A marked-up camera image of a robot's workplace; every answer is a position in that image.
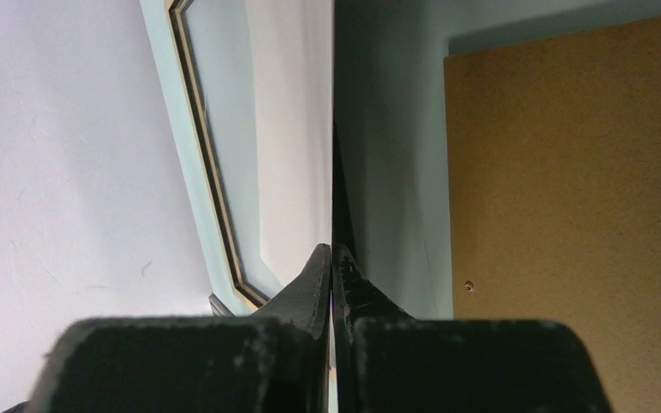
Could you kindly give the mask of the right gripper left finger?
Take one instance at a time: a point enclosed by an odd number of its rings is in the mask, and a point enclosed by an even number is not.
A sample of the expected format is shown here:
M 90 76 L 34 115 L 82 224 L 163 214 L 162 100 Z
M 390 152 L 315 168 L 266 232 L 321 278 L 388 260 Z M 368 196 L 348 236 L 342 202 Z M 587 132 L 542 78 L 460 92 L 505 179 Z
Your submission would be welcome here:
M 30 412 L 325 412 L 331 247 L 245 317 L 88 318 L 47 356 Z

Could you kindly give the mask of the brown cardboard backing board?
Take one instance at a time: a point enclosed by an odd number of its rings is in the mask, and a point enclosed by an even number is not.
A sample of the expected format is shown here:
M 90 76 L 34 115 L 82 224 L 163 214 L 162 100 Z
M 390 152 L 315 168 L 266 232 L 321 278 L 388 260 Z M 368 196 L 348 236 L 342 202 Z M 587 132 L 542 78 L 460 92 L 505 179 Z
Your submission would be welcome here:
M 444 61 L 453 314 L 548 318 L 661 412 L 661 16 Z

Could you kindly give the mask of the autumn leaves photo print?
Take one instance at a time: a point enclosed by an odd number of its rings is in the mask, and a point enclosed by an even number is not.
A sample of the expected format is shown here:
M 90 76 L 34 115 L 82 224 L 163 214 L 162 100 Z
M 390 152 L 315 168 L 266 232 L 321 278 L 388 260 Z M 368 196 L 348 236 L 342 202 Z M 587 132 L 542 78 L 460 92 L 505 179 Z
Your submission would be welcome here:
M 331 243 L 334 3 L 248 1 L 260 256 L 286 286 Z

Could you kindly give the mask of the clear acrylic sheet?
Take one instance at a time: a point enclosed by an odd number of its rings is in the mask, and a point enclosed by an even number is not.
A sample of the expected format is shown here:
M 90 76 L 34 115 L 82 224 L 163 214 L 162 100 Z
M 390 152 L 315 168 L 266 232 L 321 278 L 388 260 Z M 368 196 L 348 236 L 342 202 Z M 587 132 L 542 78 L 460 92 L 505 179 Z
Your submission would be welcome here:
M 182 15 L 241 274 L 270 299 L 282 285 L 260 254 L 256 114 L 246 4 L 193 1 Z

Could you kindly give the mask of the black picture frame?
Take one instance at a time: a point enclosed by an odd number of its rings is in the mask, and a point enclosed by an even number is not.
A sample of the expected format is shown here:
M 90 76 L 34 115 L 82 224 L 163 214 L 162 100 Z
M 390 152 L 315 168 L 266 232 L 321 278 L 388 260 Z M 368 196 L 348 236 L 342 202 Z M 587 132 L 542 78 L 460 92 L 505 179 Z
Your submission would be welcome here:
M 171 36 L 181 70 L 181 80 L 186 92 L 195 140 L 200 153 L 205 186 L 211 203 L 215 233 L 223 262 L 221 269 L 224 271 L 232 295 L 243 303 L 247 311 L 255 311 L 266 304 L 269 298 L 244 279 L 243 266 L 234 240 L 231 214 L 225 202 L 201 75 L 195 61 L 195 48 L 188 28 L 187 12 L 190 6 L 190 1 L 167 1 L 165 11 L 170 23 Z

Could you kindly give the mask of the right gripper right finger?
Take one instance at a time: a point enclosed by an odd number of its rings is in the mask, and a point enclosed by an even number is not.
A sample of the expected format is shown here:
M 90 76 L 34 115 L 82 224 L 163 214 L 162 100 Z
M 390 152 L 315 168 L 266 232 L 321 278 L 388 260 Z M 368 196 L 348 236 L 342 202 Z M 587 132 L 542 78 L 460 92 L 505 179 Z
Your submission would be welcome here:
M 333 248 L 341 412 L 609 412 L 587 348 L 552 320 L 422 320 Z

